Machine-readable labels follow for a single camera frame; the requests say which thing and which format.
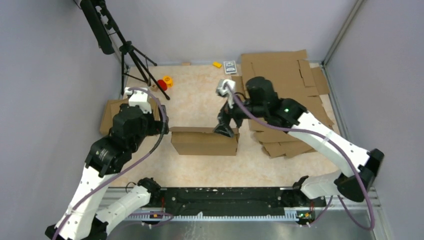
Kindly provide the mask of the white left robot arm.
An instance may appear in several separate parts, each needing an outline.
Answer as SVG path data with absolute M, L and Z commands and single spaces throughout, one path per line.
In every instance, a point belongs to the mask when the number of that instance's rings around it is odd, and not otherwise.
M 153 178 L 145 177 L 119 200 L 99 208 L 110 183 L 134 168 L 134 165 L 123 167 L 143 140 L 147 136 L 159 136 L 138 163 L 149 157 L 169 132 L 166 107 L 161 104 L 157 108 L 159 120 L 138 105 L 121 105 L 109 134 L 91 145 L 66 212 L 56 224 L 46 228 L 45 235 L 50 240 L 105 240 L 136 209 L 146 205 L 154 207 L 160 202 L 161 186 Z

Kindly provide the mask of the large cardboard box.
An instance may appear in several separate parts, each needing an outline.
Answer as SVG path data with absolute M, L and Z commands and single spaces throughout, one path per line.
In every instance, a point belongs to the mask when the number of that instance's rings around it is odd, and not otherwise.
M 184 156 L 236 156 L 240 138 L 234 128 L 234 136 L 214 132 L 212 127 L 173 126 L 171 143 L 179 155 Z

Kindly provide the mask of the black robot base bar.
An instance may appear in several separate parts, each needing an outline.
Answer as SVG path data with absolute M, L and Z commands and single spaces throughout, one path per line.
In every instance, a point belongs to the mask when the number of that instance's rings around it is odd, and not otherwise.
M 284 187 L 168 187 L 145 205 L 173 216 L 282 216 L 286 208 L 325 207 L 325 198 L 307 198 Z

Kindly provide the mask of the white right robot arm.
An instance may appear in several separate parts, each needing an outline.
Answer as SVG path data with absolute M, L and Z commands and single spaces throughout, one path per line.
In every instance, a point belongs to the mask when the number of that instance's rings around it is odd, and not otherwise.
M 241 101 L 236 94 L 236 83 L 230 79 L 218 82 L 216 94 L 226 98 L 220 109 L 214 133 L 229 138 L 235 133 L 234 121 L 240 128 L 250 119 L 282 131 L 306 143 L 330 160 L 338 170 L 320 176 L 304 176 L 293 185 L 293 200 L 307 206 L 322 196 L 342 196 L 353 202 L 367 200 L 368 191 L 378 175 L 384 153 L 379 149 L 359 147 L 320 122 L 313 113 L 292 98 L 280 98 L 270 80 L 262 76 L 247 81 L 248 98 Z

